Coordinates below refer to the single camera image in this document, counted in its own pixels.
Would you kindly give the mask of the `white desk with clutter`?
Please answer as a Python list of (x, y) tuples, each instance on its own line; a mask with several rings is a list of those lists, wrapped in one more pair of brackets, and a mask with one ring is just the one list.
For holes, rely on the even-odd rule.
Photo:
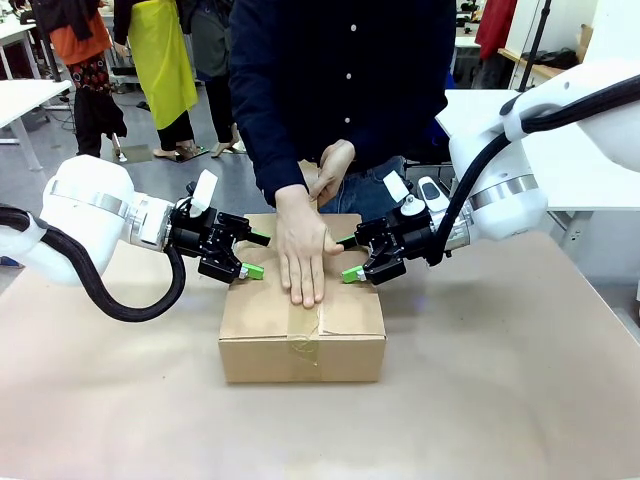
[(13, 72), (6, 56), (5, 47), (19, 43), (28, 59), (29, 66), (36, 80), (41, 80), (42, 76), (38, 69), (33, 53), (32, 35), (30, 33), (36, 27), (35, 23), (21, 24), (18, 20), (4, 20), (0, 22), (0, 62), (8, 80), (13, 80)]

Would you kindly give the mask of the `person's left forearm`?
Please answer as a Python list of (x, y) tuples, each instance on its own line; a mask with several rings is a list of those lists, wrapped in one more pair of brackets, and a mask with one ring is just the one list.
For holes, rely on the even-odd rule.
[(362, 168), (378, 166), (418, 143), (447, 106), (443, 90), (434, 95), (393, 96), (369, 102), (349, 114), (346, 139)]

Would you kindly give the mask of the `brown tape strip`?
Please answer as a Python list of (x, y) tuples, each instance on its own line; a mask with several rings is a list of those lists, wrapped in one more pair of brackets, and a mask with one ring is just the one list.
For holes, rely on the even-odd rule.
[(310, 309), (303, 305), (289, 305), (287, 346), (292, 357), (305, 367), (319, 367), (322, 316), (322, 304), (316, 304)]

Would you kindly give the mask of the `person's blue jeans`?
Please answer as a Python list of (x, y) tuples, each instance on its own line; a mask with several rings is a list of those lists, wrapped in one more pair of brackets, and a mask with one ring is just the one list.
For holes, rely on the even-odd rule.
[(320, 211), (326, 214), (359, 214), (364, 222), (384, 217), (398, 205), (388, 192), (384, 178), (391, 172), (403, 178), (403, 164), (404, 158), (395, 156), (369, 170), (347, 174), (337, 195)]

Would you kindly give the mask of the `black tripod pole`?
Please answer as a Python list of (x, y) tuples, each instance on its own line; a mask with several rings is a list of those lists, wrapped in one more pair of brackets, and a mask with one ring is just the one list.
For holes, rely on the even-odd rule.
[(550, 14), (551, 3), (552, 3), (552, 0), (545, 0), (543, 7), (541, 9), (540, 18), (536, 28), (536, 33), (533, 39), (533, 43), (531, 45), (531, 49), (526, 59), (526, 64), (525, 64), (524, 72), (521, 77), (521, 82), (519, 84), (519, 87), (517, 88), (517, 91), (520, 93), (523, 93), (527, 90), (527, 84), (528, 84), (531, 72), (533, 70), (534, 61), (538, 53), (539, 45), (544, 33), (548, 16)]

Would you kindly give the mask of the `red hanging garment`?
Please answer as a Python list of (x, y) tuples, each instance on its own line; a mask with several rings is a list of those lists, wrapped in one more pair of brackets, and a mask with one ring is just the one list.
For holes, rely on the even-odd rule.
[(476, 34), (483, 48), (498, 49), (506, 44), (517, 0), (487, 0)]

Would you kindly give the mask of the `person's right hand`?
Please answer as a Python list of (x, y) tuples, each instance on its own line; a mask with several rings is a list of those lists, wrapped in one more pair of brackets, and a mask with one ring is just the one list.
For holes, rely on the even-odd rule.
[(332, 238), (304, 186), (281, 188), (275, 200), (282, 287), (294, 305), (311, 309), (324, 298), (324, 256), (338, 255), (344, 247)]

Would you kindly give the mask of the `brown cardboard box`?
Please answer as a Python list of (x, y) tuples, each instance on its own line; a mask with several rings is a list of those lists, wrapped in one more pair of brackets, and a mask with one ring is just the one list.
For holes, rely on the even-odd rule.
[(378, 293), (368, 282), (345, 284), (341, 273), (364, 264), (363, 247), (324, 261), (325, 294), (319, 367), (305, 367), (289, 353), (289, 305), (273, 244), (242, 241), (235, 246), (243, 262), (264, 268), (262, 280), (240, 280), (228, 290), (219, 330), (219, 350), (230, 383), (376, 382), (386, 332)]

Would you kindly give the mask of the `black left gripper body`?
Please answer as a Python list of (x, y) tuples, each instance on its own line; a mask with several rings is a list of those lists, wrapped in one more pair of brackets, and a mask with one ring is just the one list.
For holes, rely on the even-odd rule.
[(233, 246), (250, 234), (249, 220), (217, 209), (191, 217), (184, 209), (170, 216), (169, 243), (186, 257), (199, 258), (198, 272), (223, 283), (240, 276), (242, 262)]

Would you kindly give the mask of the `person's navy shirt torso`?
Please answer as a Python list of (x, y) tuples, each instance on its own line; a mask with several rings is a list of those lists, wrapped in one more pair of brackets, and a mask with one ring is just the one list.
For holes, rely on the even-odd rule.
[(315, 162), (347, 140), (353, 110), (445, 91), (456, 2), (235, 0), (230, 33), (232, 108), (249, 157), (248, 129), (268, 119), (299, 162)]

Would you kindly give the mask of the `bystander in grey top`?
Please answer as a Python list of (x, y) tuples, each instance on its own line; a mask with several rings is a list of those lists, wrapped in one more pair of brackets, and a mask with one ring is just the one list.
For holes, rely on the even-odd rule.
[(197, 78), (204, 83), (217, 144), (212, 157), (240, 151), (232, 113), (230, 80), (230, 15), (234, 0), (185, 0)]

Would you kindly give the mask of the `small white table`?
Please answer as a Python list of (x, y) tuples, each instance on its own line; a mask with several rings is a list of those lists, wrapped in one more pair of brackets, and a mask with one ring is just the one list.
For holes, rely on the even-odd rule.
[(24, 127), (22, 117), (71, 86), (68, 80), (60, 82), (36, 79), (0, 81), (0, 129), (6, 126), (11, 128), (31, 171), (41, 171), (42, 166)]

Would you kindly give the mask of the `bystander in orange top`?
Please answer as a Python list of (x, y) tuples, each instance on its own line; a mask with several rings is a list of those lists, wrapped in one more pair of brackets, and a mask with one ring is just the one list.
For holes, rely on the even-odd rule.
[(80, 155), (99, 157), (102, 138), (126, 137), (105, 52), (112, 48), (99, 12), (102, 0), (30, 0), (55, 53), (75, 86), (75, 136)]

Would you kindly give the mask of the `person's right forearm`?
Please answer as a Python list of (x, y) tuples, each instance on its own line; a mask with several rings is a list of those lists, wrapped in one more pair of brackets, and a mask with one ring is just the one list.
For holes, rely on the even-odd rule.
[(287, 130), (276, 120), (261, 119), (248, 129), (256, 182), (267, 203), (276, 206), (276, 193), (283, 188), (304, 186), (299, 158)]

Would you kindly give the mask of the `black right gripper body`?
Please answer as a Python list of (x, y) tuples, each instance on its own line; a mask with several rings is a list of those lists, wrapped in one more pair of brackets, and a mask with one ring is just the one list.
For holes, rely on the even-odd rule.
[(380, 285), (406, 273), (406, 260), (432, 257), (435, 245), (432, 217), (428, 210), (405, 216), (397, 207), (384, 217), (360, 223), (354, 232), (359, 246), (370, 254), (363, 265), (366, 279)]

